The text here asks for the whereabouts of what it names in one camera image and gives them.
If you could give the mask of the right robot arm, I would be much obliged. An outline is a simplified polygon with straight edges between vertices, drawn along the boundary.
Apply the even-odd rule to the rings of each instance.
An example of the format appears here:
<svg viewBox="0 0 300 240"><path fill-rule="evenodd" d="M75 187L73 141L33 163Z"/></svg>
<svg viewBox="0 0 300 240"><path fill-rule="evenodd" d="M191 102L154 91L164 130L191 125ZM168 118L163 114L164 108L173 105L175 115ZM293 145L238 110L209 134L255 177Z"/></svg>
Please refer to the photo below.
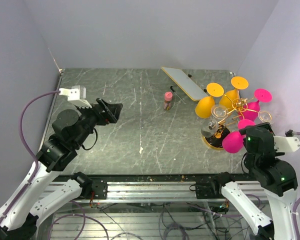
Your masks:
<svg viewBox="0 0 300 240"><path fill-rule="evenodd" d="M279 159L300 149L300 131L288 130L284 136L275 135L269 122L255 124L241 120L238 131L226 138L229 153L235 147L245 148L242 158L249 177L259 182L267 197L271 217L265 215L244 193L229 172L215 175L208 187L202 183L190 186L197 197L211 193L224 197L237 209L250 226L257 240L300 240L297 174L287 161Z"/></svg>

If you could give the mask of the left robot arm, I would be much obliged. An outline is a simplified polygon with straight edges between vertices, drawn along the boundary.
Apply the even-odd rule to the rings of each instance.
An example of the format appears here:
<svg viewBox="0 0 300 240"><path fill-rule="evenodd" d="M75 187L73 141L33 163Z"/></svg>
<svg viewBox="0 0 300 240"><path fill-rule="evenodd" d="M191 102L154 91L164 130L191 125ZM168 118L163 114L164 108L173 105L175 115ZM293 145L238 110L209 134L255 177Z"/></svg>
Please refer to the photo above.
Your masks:
<svg viewBox="0 0 300 240"><path fill-rule="evenodd" d="M0 208L0 240L29 240L51 213L77 197L88 198L92 181L76 173L47 200L39 199L45 188L77 157L96 126L118 122L123 104L96 99L95 104L61 111L52 124L54 133L42 145L16 191Z"/></svg>

